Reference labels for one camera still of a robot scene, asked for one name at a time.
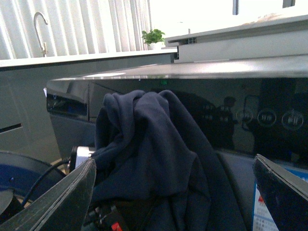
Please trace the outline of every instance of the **stainless steel surface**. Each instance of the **stainless steel surface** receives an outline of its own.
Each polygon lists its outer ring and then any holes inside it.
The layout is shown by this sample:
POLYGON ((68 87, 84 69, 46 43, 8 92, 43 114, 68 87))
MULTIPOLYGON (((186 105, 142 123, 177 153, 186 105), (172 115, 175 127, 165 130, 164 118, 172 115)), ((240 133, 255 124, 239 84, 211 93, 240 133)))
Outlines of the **stainless steel surface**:
POLYGON ((38 16, 42 16, 42 18, 44 19, 44 22, 46 25, 48 25, 48 21, 47 19, 45 18, 45 16, 41 13, 41 12, 36 12, 34 17, 33 17, 33 24, 34 24, 34 28, 35 28, 35 32, 37 34, 37 37, 38 37, 38 42, 39 42, 39 45, 40 45, 40 49, 42 50, 42 53, 43 53, 43 57, 47 57, 47 45, 46 45, 46 42, 42 42, 41 41, 41 38, 39 36, 39 33, 38 33, 38 29, 37 29, 37 18, 38 16))
POLYGON ((134 78, 258 78, 258 77, 307 77, 308 55, 196 62, 182 64, 156 64, 106 74, 95 74, 72 80, 84 79, 134 79, 134 78))

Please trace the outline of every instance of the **cloth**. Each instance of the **cloth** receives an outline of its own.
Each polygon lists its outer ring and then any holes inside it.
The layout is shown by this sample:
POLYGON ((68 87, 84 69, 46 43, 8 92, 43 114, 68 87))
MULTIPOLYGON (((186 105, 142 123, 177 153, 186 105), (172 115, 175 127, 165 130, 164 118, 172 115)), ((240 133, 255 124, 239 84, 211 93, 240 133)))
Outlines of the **cloth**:
POLYGON ((106 94, 103 105, 92 201, 157 195, 163 200, 145 230, 206 230, 211 199, 200 155, 213 150, 176 95, 168 90, 106 94))

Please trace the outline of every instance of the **black appliance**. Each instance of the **black appliance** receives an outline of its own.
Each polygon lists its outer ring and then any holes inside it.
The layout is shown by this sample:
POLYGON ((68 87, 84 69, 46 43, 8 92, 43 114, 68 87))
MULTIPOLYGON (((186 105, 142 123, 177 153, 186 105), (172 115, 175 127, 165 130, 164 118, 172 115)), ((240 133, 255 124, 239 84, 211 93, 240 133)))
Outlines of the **black appliance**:
POLYGON ((107 93, 173 91, 214 148, 308 164, 308 56, 142 66, 51 80, 47 110, 61 155, 93 146, 107 93))

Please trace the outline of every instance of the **dark blue fabric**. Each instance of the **dark blue fabric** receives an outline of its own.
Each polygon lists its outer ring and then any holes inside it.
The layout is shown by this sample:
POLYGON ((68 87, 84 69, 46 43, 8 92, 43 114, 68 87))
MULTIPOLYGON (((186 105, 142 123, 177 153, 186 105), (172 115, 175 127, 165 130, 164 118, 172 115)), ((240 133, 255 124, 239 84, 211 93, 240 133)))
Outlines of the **dark blue fabric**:
POLYGON ((93 201, 164 197, 145 230, 245 230, 216 154, 172 92, 107 94, 103 104, 93 201))

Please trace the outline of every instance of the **green light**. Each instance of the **green light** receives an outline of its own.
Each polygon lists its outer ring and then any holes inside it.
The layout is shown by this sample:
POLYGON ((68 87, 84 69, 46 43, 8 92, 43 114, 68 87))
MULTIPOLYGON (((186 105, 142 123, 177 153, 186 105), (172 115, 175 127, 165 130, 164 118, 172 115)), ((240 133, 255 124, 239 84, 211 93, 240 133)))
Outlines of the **green light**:
POLYGON ((168 83, 168 82, 167 82, 166 79, 162 79, 162 80, 160 81, 160 84, 161 84, 161 85, 167 85, 167 83, 168 83))

